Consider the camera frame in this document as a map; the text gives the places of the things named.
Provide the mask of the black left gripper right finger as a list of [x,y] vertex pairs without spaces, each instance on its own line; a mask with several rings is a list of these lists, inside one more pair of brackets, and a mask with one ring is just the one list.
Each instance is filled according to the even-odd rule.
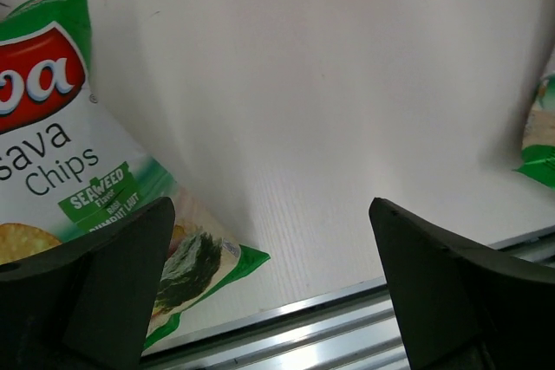
[[554,270],[385,198],[369,220],[413,369],[552,369]]

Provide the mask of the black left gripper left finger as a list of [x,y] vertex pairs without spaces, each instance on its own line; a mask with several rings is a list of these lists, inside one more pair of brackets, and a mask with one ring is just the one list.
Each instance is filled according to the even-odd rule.
[[3,369],[139,366],[175,210],[157,198],[86,236],[1,267]]

